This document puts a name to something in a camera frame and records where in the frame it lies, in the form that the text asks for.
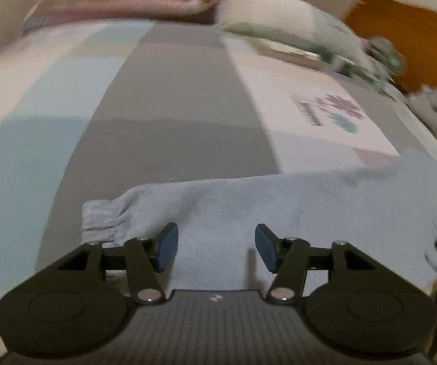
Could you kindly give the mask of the grey sweatpants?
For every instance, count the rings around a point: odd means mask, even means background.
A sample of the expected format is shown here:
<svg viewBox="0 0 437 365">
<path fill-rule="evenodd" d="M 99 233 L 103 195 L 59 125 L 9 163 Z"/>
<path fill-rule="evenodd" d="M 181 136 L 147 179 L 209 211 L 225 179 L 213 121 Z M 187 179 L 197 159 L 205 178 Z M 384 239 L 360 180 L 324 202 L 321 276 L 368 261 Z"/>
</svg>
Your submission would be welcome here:
<svg viewBox="0 0 437 365">
<path fill-rule="evenodd" d="M 386 166 L 146 185 L 82 208 L 82 239 L 106 247 L 179 228 L 166 291 L 266 290 L 255 228 L 317 247 L 346 241 L 415 286 L 436 278 L 437 161 L 404 152 Z"/>
</svg>

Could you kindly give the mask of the green handheld fan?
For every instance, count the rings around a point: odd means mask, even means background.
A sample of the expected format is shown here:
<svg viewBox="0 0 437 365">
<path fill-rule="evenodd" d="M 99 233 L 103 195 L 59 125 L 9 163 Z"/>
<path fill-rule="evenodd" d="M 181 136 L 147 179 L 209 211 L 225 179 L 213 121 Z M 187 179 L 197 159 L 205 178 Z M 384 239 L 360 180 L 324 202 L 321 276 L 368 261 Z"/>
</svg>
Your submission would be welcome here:
<svg viewBox="0 0 437 365">
<path fill-rule="evenodd" d="M 384 37 L 367 39 L 366 54 L 374 64 L 375 85 L 380 91 L 384 91 L 394 77 L 406 71 L 404 56 Z"/>
</svg>

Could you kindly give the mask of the patchwork bed sheet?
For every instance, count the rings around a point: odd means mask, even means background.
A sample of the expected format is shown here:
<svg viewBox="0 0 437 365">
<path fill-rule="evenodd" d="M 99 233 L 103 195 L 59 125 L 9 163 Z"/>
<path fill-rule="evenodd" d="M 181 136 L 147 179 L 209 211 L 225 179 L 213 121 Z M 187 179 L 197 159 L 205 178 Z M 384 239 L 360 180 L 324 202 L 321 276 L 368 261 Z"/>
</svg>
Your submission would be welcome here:
<svg viewBox="0 0 437 365">
<path fill-rule="evenodd" d="M 89 201 L 350 172 L 407 151 L 437 161 L 437 141 L 402 103 L 213 26 L 37 31 L 0 53 L 0 298 L 83 242 Z"/>
</svg>

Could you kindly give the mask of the wooden headboard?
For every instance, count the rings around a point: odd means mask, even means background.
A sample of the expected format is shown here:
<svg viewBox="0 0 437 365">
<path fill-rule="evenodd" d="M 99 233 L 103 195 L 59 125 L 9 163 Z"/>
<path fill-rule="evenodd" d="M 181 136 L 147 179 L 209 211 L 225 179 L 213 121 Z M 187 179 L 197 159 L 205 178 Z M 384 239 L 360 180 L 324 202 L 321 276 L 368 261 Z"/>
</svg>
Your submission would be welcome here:
<svg viewBox="0 0 437 365">
<path fill-rule="evenodd" d="M 344 19 L 357 36 L 381 36 L 405 58 L 395 77 L 407 93 L 423 85 L 437 88 L 437 12 L 395 0 L 357 0 Z"/>
</svg>

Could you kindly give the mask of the green paperback book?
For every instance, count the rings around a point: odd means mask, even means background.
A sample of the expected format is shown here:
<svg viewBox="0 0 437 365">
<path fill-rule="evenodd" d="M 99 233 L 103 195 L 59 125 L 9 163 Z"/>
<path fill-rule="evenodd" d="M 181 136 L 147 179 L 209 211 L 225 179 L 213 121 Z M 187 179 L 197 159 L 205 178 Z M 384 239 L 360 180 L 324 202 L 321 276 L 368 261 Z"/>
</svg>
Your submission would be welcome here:
<svg viewBox="0 0 437 365">
<path fill-rule="evenodd" d="M 286 44 L 270 40 L 257 40 L 254 42 L 255 48 L 265 56 L 277 58 L 290 64 L 301 66 L 320 67 L 321 57 L 318 54 L 300 50 Z"/>
</svg>

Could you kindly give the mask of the patchwork pillow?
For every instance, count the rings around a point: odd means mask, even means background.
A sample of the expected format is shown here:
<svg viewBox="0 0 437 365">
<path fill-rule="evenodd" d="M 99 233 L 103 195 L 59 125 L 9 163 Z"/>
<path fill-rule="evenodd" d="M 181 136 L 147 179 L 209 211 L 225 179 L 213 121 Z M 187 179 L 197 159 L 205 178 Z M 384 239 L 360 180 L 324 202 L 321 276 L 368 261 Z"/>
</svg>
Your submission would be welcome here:
<svg viewBox="0 0 437 365">
<path fill-rule="evenodd" d="M 286 44 L 326 59 L 339 55 L 373 70 L 360 38 L 344 22 L 303 0 L 223 0 L 216 23 L 239 35 Z"/>
</svg>

